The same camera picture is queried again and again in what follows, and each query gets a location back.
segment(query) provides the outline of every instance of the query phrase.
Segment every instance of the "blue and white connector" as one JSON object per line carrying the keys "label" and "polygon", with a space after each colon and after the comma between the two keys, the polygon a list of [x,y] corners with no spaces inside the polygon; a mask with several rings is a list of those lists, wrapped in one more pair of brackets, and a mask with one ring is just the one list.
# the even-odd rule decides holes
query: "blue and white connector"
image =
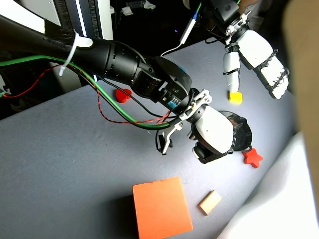
{"label": "blue and white connector", "polygon": [[196,23],[196,20],[197,20],[197,15],[198,15],[198,12],[200,10],[200,7],[201,7],[201,3],[199,4],[194,16],[189,20],[188,25],[187,25],[185,31],[183,32],[183,35],[181,36],[181,38],[179,40],[179,45],[177,47],[173,48],[173,49],[170,49],[170,50],[162,53],[162,55],[160,55],[160,56],[164,56],[166,53],[168,53],[170,51],[174,51],[174,50],[178,49],[180,46],[182,46],[183,44],[185,44],[185,42],[186,42],[191,30],[195,26],[195,23]]}

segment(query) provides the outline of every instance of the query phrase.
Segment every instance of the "white cable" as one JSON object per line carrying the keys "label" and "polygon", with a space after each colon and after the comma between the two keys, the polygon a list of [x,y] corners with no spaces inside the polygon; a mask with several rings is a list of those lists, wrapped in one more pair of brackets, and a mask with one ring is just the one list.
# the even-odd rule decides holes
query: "white cable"
{"label": "white cable", "polygon": [[70,51],[70,53],[68,55],[68,58],[66,58],[66,61],[64,62],[64,64],[60,67],[59,76],[63,75],[63,72],[64,72],[66,66],[70,63],[70,61],[71,61],[71,59],[72,59],[72,57],[74,55],[75,49],[77,47],[78,39],[79,39],[79,34],[77,32],[75,32],[75,38],[74,38],[74,42],[73,42],[71,51]]}
{"label": "white cable", "polygon": [[168,53],[168,52],[170,52],[170,51],[174,51],[174,50],[178,49],[181,45],[182,45],[182,43],[180,43],[177,47],[175,47],[175,48],[173,48],[173,49],[171,49],[171,50],[168,50],[168,51],[162,53],[160,56],[163,56],[163,55],[165,55],[166,53]]}

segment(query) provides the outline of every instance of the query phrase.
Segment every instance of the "red star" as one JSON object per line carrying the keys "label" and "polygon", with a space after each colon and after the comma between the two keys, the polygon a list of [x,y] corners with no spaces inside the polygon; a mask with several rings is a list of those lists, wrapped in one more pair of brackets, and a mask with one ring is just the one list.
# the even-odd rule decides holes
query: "red star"
{"label": "red star", "polygon": [[249,152],[243,151],[243,155],[245,156],[244,163],[251,164],[254,168],[258,168],[260,166],[260,161],[263,160],[263,157],[260,156],[254,148]]}

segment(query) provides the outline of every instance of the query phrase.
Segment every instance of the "table surface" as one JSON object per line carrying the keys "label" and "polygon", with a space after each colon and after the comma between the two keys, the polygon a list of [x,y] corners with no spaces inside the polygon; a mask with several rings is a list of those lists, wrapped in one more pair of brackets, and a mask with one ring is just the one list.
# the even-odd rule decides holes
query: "table surface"
{"label": "table surface", "polygon": [[[200,42],[167,59],[186,70],[193,87],[210,91],[215,109],[248,120],[252,144],[264,157],[260,168],[244,164],[241,152],[201,164],[186,136],[188,124],[172,136],[174,148],[161,156],[154,131],[107,122],[94,90],[83,87],[0,121],[0,238],[137,238],[132,185],[175,176],[181,177],[194,230],[173,238],[216,238],[295,130],[294,97],[272,99],[243,64],[244,102],[228,102],[223,54],[221,43]],[[144,102],[158,114],[166,112],[160,104]],[[152,119],[133,101],[123,108],[138,120]],[[121,119],[107,104],[103,110]],[[197,205],[211,190],[223,199],[204,216]]]}

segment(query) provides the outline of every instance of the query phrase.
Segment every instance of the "orange box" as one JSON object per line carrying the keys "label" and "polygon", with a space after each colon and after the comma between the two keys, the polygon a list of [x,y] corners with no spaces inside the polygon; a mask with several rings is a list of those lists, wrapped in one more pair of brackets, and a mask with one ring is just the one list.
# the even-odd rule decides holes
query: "orange box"
{"label": "orange box", "polygon": [[179,177],[133,186],[140,239],[161,239],[193,230]]}

